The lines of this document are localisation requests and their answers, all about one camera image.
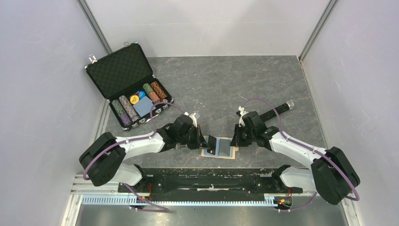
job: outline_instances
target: white wall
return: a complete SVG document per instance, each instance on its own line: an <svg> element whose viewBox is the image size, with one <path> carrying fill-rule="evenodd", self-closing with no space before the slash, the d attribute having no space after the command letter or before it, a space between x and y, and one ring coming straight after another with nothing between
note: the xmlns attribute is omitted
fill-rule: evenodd
<svg viewBox="0 0 399 226"><path fill-rule="evenodd" d="M304 61L329 146L360 176L366 226L398 225L399 2L341 0Z"/></svg>
<svg viewBox="0 0 399 226"><path fill-rule="evenodd" d="M103 103L83 67L105 52L74 0L0 11L0 224L60 225Z"/></svg>
<svg viewBox="0 0 399 226"><path fill-rule="evenodd" d="M299 55L328 0L87 0L112 50L148 57Z"/></svg>

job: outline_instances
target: marble surface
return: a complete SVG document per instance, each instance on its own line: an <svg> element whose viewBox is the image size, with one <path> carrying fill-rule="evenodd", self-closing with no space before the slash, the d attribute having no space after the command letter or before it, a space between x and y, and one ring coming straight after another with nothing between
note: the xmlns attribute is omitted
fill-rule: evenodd
<svg viewBox="0 0 399 226"><path fill-rule="evenodd" d="M325 147L301 66L295 56L200 56L154 57L148 59L154 74L174 97L175 104L191 113L198 111L204 135L232 137L238 106L251 97L263 97L275 106L293 100L295 108L281 115L289 135ZM263 102L249 102L247 111L262 114L271 108ZM155 118L157 127L172 123L179 111L169 108ZM277 118L266 122L277 126ZM106 131L128 137L151 132L148 122L125 132L111 113ZM283 164L301 167L298 162L252 144L240 148L235 160L201 157L201 150L170 150L144 154L127 160L141 167L246 167L278 168Z"/></svg>

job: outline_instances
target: case latch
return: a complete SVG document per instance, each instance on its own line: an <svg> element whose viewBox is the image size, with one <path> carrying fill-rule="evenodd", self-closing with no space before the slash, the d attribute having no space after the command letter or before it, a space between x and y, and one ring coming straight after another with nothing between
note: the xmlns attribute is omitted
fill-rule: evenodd
<svg viewBox="0 0 399 226"><path fill-rule="evenodd" d="M94 64L95 62L97 62L97 58L96 58L93 54L89 55L89 56L88 56L88 59L90 60L90 62L91 62L92 64Z"/></svg>

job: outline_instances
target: case lid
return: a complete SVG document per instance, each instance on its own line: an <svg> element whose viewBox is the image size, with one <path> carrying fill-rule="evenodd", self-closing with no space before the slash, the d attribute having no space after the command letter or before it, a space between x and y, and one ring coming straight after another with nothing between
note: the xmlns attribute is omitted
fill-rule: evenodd
<svg viewBox="0 0 399 226"><path fill-rule="evenodd" d="M132 43L89 64L86 72L106 99L153 74L138 43Z"/></svg>

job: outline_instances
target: black case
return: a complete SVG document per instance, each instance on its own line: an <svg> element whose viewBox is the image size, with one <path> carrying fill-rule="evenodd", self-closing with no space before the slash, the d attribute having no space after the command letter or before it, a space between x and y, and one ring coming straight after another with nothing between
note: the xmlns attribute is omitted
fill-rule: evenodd
<svg viewBox="0 0 399 226"><path fill-rule="evenodd" d="M125 47L96 60L91 59L91 64L85 67L86 73L93 80L101 94L108 100L109 106L124 130L130 130L139 124L148 122L150 114L146 114L136 120L129 127L124 127L121 119L116 113L111 102L125 95L128 99L137 91L144 91L143 85L156 81L167 94L169 103L174 99L165 89L162 83L154 76L154 72L148 63L147 58L137 42L128 44ZM152 112L153 118L158 116L168 105L157 105Z"/></svg>

